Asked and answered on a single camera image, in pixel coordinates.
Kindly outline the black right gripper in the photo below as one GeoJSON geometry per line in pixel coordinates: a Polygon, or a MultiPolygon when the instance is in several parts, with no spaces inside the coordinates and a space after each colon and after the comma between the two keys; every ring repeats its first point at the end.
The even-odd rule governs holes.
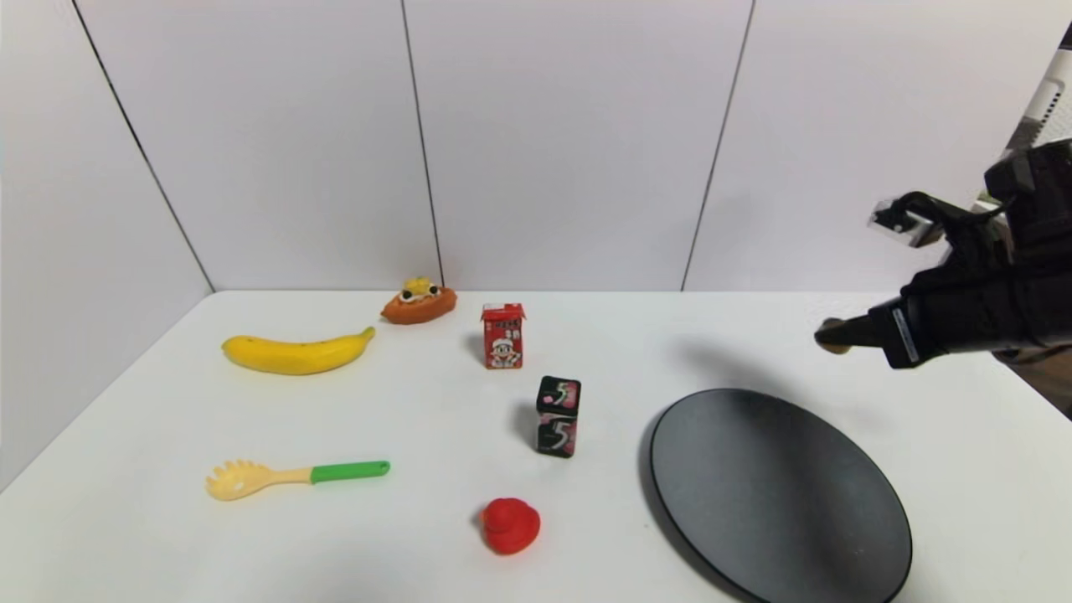
{"type": "Polygon", "coordinates": [[[828,317],[814,340],[836,355],[883,348],[893,368],[1013,348],[1028,341],[1027,289],[1022,276],[918,276],[868,317],[828,317]]]}

